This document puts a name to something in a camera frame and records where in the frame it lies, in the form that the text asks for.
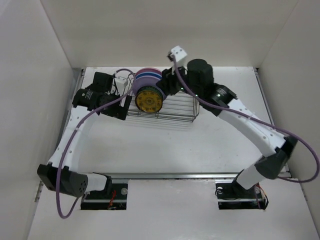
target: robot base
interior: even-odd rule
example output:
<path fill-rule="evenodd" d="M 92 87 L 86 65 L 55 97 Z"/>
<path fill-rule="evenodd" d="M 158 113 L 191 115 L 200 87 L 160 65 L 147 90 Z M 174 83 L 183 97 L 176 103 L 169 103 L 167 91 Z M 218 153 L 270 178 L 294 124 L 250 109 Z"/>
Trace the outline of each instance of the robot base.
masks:
<path fill-rule="evenodd" d="M 215 195 L 217 196 L 220 210 L 265 210 L 268 206 L 267 200 L 263 198 L 261 190 L 256 186 L 249 190 L 235 190 L 232 180 L 216 180 L 215 187 Z"/>
<path fill-rule="evenodd" d="M 113 179 L 103 191 L 91 191 L 81 200 L 81 210 L 126 210 L 128 180 Z"/>

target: screw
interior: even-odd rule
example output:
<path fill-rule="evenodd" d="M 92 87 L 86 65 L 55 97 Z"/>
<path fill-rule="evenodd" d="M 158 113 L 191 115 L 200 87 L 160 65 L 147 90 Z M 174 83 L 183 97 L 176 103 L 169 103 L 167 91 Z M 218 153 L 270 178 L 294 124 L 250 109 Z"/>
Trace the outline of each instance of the screw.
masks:
<path fill-rule="evenodd" d="M 216 188 L 216 193 L 217 193 L 217 194 L 222 194 L 222 191 L 223 191 L 223 188 L 222 188 L 221 186 L 218 186 L 218 187 Z"/>
<path fill-rule="evenodd" d="M 122 188 L 122 189 L 121 189 L 121 194 L 122 194 L 122 195 L 127 195 L 127 194 L 128 194 L 128 189 L 125 188 L 125 187 Z"/>
<path fill-rule="evenodd" d="M 260 188 L 257 187 L 257 186 L 255 187 L 255 193 L 256 193 L 256 194 L 259 194 L 259 193 L 260 193 Z"/>

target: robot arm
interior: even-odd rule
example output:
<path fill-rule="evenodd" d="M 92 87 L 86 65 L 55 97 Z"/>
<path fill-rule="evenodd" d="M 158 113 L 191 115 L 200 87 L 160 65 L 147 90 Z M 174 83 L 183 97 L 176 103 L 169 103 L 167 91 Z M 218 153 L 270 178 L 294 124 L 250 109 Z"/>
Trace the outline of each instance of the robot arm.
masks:
<path fill-rule="evenodd" d="M 93 110 L 100 106 L 110 103 L 118 98 L 120 95 L 110 93 L 113 86 L 114 76 L 96 72 L 93 78 L 93 83 L 86 89 L 77 91 L 73 98 L 70 119 L 67 123 L 60 143 L 49 159 L 48 163 L 40 164 L 37 174 L 41 178 L 45 186 L 52 191 L 56 190 L 56 180 L 58 167 L 63 155 L 63 151 L 68 145 L 74 130 L 77 134 L 68 147 L 68 152 L 64 157 L 62 163 L 60 192 L 70 196 L 79 198 L 85 193 L 91 191 L 106 191 L 108 194 L 111 189 L 112 180 L 109 176 L 97 173 L 78 173 L 79 158 L 83 145 L 88 137 L 89 131 L 97 120 L 100 114 L 110 117 L 116 117 L 125 120 L 132 96 L 127 96 L 123 106 L 120 106 L 120 101 L 112 104 L 108 108 L 92 114 L 83 124 L 79 125 L 80 121 Z"/>
<path fill-rule="evenodd" d="M 237 98 L 234 92 L 226 86 L 214 82 L 213 68 L 205 60 L 193 59 L 189 61 L 186 71 L 183 67 L 186 57 L 187 53 L 179 46 L 173 48 L 168 54 L 171 61 L 175 59 L 177 70 L 184 79 L 184 83 L 196 96 L 212 105 L 233 109 L 258 119 Z M 185 91 L 173 70 L 165 69 L 162 72 L 161 81 L 157 83 L 157 86 L 166 95 L 174 95 L 180 90 Z M 273 128 L 251 121 L 234 112 L 213 108 L 201 102 L 200 105 L 238 129 L 262 153 L 259 160 L 237 175 L 230 191 L 238 192 L 237 197 L 240 197 L 241 192 L 250 190 L 262 180 L 277 178 L 296 146 L 297 140 L 295 138 L 285 136 Z"/>

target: round container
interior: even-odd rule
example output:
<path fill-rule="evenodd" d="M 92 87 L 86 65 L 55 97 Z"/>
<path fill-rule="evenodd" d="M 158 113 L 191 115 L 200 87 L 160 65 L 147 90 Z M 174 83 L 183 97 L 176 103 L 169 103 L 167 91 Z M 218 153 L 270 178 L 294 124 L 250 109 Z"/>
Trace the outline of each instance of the round container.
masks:
<path fill-rule="evenodd" d="M 158 112 L 167 98 L 156 85 L 162 78 L 162 72 L 153 67 L 146 67 L 140 69 L 135 74 L 135 78 L 132 92 L 135 95 L 136 106 L 147 113 Z"/>

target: wire basket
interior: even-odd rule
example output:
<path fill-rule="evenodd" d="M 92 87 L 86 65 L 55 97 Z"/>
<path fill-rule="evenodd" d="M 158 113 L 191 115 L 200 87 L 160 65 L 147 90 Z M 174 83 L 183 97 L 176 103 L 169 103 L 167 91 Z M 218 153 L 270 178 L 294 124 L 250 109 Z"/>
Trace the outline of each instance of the wire basket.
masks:
<path fill-rule="evenodd" d="M 128 86 L 126 89 L 131 88 L 132 78 L 128 76 Z M 179 122 L 192 123 L 199 115 L 200 105 L 198 100 L 192 96 L 179 91 L 175 95 L 169 95 L 163 101 L 160 111 L 155 113 L 144 112 L 137 108 L 135 103 L 135 96 L 131 93 L 132 100 L 127 115 L 131 117 L 142 117 L 152 119 L 172 120 Z"/>

